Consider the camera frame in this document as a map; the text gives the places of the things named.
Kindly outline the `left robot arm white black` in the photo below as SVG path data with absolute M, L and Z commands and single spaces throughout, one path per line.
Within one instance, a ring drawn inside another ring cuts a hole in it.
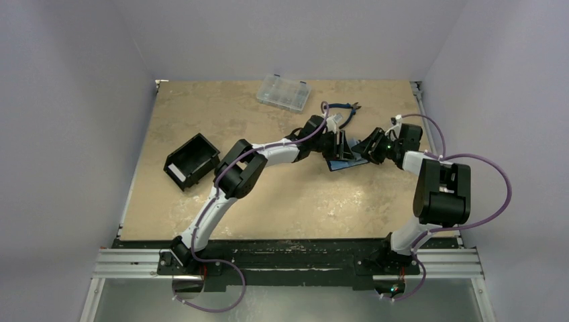
M 303 127 L 267 144 L 251 144 L 241 139 L 223 159 L 216 158 L 214 162 L 204 159 L 202 152 L 191 153 L 193 158 L 202 158 L 193 164 L 193 172 L 203 176 L 213 171 L 213 186 L 192 223 L 170 244 L 174 266 L 183 274 L 198 270 L 199 254 L 206 248 L 213 230 L 229 208 L 252 191 L 266 168 L 301 161 L 312 152 L 336 161 L 333 154 L 336 138 L 344 134 L 347 126 L 346 122 L 338 123 L 339 118 L 338 114 L 331 117 L 313 115 Z

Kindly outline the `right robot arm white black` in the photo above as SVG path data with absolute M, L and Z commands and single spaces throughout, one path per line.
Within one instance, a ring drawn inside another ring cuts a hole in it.
M 389 248 L 376 256 L 378 267 L 386 273 L 400 268 L 403 256 L 410 256 L 433 233 L 464 224 L 470 216 L 471 167 L 420 152 L 422 135 L 418 125 L 404 123 L 396 138 L 378 127 L 352 148 L 371 163 L 391 160 L 399 169 L 417 175 L 413 217 L 389 235 Z

